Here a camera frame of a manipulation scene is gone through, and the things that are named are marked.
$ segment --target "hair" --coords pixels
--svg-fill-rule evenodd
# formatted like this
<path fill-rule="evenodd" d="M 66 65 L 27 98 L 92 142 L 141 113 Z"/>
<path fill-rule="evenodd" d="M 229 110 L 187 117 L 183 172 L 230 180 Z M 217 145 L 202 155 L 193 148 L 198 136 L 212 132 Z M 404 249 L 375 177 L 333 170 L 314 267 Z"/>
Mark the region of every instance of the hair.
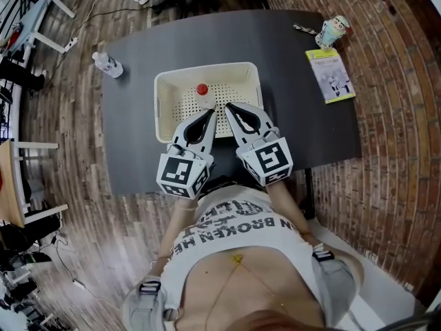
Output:
<path fill-rule="evenodd" d="M 319 331 L 335 330 L 305 325 L 275 310 L 259 310 L 233 322 L 225 331 Z"/>

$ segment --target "white marker cube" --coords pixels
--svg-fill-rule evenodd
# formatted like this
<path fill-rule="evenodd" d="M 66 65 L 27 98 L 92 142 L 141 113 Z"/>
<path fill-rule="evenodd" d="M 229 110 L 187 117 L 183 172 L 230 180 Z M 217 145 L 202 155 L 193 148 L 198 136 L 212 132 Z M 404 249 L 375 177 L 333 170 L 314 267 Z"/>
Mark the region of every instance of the white marker cube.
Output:
<path fill-rule="evenodd" d="M 208 178 L 208 163 L 202 159 L 161 155 L 156 182 L 166 194 L 194 199 Z"/>
<path fill-rule="evenodd" d="M 239 155 L 245 168 L 266 186 L 289 177 L 293 162 L 284 137 Z"/>

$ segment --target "bottle with red cap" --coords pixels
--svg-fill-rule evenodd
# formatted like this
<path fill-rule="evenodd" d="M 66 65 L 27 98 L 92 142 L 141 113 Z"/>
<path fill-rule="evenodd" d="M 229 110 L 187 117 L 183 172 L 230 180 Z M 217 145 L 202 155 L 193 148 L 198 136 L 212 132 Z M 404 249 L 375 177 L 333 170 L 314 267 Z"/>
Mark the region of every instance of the bottle with red cap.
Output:
<path fill-rule="evenodd" d="M 196 87 L 196 94 L 194 96 L 202 110 L 214 109 L 216 107 L 216 97 L 214 93 L 208 89 L 206 84 L 200 83 Z"/>

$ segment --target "yellow book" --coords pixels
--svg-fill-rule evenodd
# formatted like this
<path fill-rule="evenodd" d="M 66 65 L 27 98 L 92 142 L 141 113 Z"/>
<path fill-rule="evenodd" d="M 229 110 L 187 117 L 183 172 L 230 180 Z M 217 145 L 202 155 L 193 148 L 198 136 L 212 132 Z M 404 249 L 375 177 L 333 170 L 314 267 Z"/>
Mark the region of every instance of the yellow book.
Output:
<path fill-rule="evenodd" d="M 311 63 L 326 104 L 356 95 L 337 50 L 308 50 L 305 54 Z"/>

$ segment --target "necklace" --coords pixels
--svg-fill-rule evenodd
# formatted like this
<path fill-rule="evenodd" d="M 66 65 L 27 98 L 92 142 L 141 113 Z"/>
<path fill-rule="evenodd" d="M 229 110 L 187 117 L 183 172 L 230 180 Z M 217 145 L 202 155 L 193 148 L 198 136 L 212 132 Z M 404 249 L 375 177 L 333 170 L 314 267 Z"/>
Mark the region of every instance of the necklace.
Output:
<path fill-rule="evenodd" d="M 209 310 L 209 312 L 208 312 L 208 314 L 207 314 L 207 317 L 205 318 L 204 331 L 207 331 L 207 325 L 208 325 L 209 317 L 211 316 L 211 314 L 212 314 L 212 312 L 213 312 L 213 310 L 214 310 L 214 307 L 216 306 L 216 304 L 217 304 L 219 298 L 221 297 L 223 290 L 225 289 L 225 287 L 227 286 L 229 280 L 230 280 L 231 277 L 233 276 L 233 273 L 235 273 L 235 271 L 237 271 L 237 269 L 238 269 L 239 267 L 242 267 L 242 268 L 243 268 L 244 270 L 246 270 L 250 275 L 252 275 L 253 278 L 254 278 L 255 280 L 259 281 L 260 284 L 263 285 L 263 286 L 265 287 L 266 291 L 268 291 L 268 293 L 269 293 L 274 299 L 277 299 L 276 295 L 275 295 L 274 292 L 271 290 L 271 288 L 268 287 L 268 285 L 267 285 L 265 282 L 263 282 L 260 278 L 258 278 L 258 277 L 257 277 L 257 276 L 256 276 L 256 275 L 255 275 L 255 274 L 254 274 L 254 273 L 253 273 L 253 272 L 252 272 L 252 271 L 251 271 L 246 265 L 244 265 L 243 262 L 242 262 L 242 260 L 243 260 L 243 255 L 234 255 L 234 256 L 232 256 L 232 261 L 233 261 L 236 265 L 234 266 L 234 269 L 229 273 L 229 275 L 228 275 L 228 277 L 227 277 L 227 280 L 225 281 L 225 283 L 224 283 L 224 285 L 222 286 L 222 288 L 220 289 L 218 295 L 217 295 L 216 298 L 214 299 L 213 305 L 211 306 L 211 308 L 210 308 L 210 310 Z M 283 311 L 285 312 L 285 314 L 286 314 L 286 315 L 289 315 L 288 310 L 287 310 L 286 307 L 285 307 L 285 304 L 284 304 L 284 303 L 279 303 L 279 304 L 280 304 L 280 306 L 282 307 L 282 309 L 283 309 Z"/>

